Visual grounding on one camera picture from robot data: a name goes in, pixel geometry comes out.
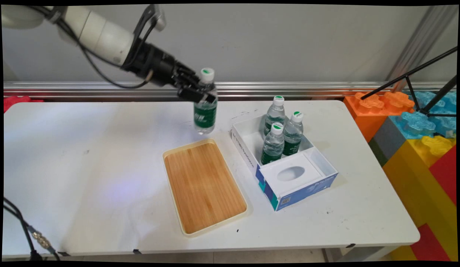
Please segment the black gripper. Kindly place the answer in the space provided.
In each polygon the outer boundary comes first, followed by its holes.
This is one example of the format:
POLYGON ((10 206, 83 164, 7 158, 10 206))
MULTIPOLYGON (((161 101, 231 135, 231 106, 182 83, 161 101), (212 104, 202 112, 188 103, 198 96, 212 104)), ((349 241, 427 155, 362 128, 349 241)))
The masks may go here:
POLYGON ((174 56, 153 44, 137 41, 130 48, 122 69, 158 86, 171 85, 178 96, 194 103, 214 103, 217 97, 205 87, 200 77, 174 56))

